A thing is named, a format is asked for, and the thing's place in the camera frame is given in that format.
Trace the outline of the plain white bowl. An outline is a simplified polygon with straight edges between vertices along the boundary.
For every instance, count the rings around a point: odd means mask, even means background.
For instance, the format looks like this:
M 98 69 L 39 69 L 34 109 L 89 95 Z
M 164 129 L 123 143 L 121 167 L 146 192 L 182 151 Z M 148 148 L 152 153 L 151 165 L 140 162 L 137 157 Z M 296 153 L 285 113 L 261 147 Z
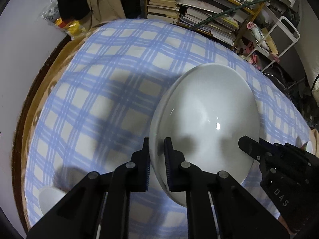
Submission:
M 238 141 L 260 137 L 260 116 L 254 94 L 244 78 L 229 66 L 206 63 L 177 79 L 160 100 L 150 125 L 149 152 L 160 186 L 175 203 L 185 206 L 185 194 L 168 188 L 164 139 L 201 170 L 227 171 L 243 183 L 253 158 Z

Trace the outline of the blue plaid tablecloth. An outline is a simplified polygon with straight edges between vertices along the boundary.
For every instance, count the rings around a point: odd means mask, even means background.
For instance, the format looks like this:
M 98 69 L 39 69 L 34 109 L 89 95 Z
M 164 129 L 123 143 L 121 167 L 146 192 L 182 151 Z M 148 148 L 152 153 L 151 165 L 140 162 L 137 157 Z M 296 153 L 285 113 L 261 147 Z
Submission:
M 294 104 L 229 49 L 162 21 L 113 21 L 80 42 L 37 108 L 24 181 L 30 225 L 43 217 L 42 189 L 70 191 L 90 171 L 108 173 L 129 161 L 167 89 L 205 63 L 228 66 L 248 83 L 263 139 L 297 146 L 309 140 Z

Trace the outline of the small bowl red emblem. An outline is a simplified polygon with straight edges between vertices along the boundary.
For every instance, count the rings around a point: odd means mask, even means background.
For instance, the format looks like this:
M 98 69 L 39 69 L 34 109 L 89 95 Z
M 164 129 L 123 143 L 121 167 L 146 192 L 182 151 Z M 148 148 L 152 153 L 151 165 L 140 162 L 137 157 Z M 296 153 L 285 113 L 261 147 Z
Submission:
M 40 206 L 40 210 L 42 214 L 45 215 L 65 195 L 66 195 L 66 192 L 55 187 L 42 188 L 38 196 L 39 206 Z

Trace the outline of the white utility cart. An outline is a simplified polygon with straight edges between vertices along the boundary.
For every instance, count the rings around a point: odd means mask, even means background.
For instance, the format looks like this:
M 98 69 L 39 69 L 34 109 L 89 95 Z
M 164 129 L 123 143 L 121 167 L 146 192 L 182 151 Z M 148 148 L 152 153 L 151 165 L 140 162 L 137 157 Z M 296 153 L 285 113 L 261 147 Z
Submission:
M 245 60 L 254 62 L 253 54 L 255 51 L 263 54 L 265 57 L 270 59 L 270 63 L 264 68 L 260 69 L 261 72 L 264 72 L 270 68 L 275 62 L 279 62 L 280 58 L 290 50 L 300 39 L 300 34 L 295 26 L 284 16 L 280 18 L 275 17 L 273 20 L 273 26 L 268 31 L 266 28 L 259 29 L 256 24 L 249 23 L 248 30 L 250 30 L 251 35 L 255 38 L 255 41 L 252 42 L 252 50 L 248 52 L 245 56 Z M 290 44 L 282 52 L 279 52 L 273 38 L 271 37 L 272 32 L 279 28 L 284 35 L 290 40 Z

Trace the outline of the stack of books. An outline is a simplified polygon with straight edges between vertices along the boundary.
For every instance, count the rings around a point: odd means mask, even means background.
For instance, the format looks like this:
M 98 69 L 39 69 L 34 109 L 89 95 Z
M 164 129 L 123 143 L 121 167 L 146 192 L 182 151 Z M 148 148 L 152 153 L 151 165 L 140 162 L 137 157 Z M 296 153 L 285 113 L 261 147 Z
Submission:
M 177 0 L 147 0 L 146 18 L 162 20 L 170 24 L 178 23 L 180 12 Z

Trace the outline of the red patterned bowl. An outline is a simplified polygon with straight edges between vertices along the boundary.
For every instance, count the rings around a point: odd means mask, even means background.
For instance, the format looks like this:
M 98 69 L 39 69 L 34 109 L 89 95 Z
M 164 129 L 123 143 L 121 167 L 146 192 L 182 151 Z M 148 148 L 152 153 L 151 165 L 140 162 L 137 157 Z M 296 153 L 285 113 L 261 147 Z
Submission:
M 312 143 L 310 140 L 303 142 L 302 139 L 298 136 L 296 138 L 296 146 L 298 148 L 301 148 L 304 151 L 311 153 L 311 154 L 313 153 L 313 147 L 312 147 Z

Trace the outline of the green pole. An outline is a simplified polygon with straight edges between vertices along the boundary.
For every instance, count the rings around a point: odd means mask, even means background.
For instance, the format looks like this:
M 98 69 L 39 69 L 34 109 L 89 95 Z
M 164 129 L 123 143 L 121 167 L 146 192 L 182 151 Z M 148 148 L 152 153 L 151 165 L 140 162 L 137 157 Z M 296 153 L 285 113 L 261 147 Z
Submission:
M 250 5 L 255 5 L 255 4 L 264 3 L 264 2 L 268 2 L 268 1 L 271 1 L 271 0 L 255 0 L 255 1 L 252 1 L 252 2 L 244 3 L 244 4 L 242 4 L 242 5 L 238 5 L 238 6 L 236 6 L 236 7 L 232 7 L 232 8 L 230 8 L 230 9 L 228 9 L 228 10 L 226 10 L 226 11 L 223 11 L 223 12 L 221 12 L 221 13 L 219 13 L 219 14 L 212 15 L 212 16 L 208 17 L 207 19 L 202 20 L 201 22 L 199 22 L 199 23 L 197 23 L 197 24 L 195 24 L 195 25 L 189 27 L 188 29 L 189 29 L 189 30 L 196 29 L 196 28 L 198 28 L 198 27 L 200 27 L 200 26 L 202 26 L 202 25 L 205 25 L 205 24 L 207 24 L 207 23 L 210 23 L 212 20 L 214 20 L 214 19 L 216 19 L 216 18 L 219 18 L 219 17 L 221 17 L 221 16 L 223 16 L 223 15 L 229 14 L 229 13 L 231 13 L 231 12 L 233 12 L 233 11 L 243 9 L 244 7 L 248 7 L 248 6 L 250 6 Z

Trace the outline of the yellow wooden shelf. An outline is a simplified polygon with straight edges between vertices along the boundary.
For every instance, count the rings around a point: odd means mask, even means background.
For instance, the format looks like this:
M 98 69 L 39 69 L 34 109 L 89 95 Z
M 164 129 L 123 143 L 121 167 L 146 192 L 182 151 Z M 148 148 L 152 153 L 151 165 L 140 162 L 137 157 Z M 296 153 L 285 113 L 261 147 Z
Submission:
M 146 17 L 147 0 L 144 1 Z M 188 29 L 212 15 L 252 1 L 255 0 L 177 0 L 180 17 L 176 25 Z M 268 2 L 233 11 L 192 31 L 202 33 L 228 47 L 234 47 L 245 34 L 247 24 L 257 18 Z

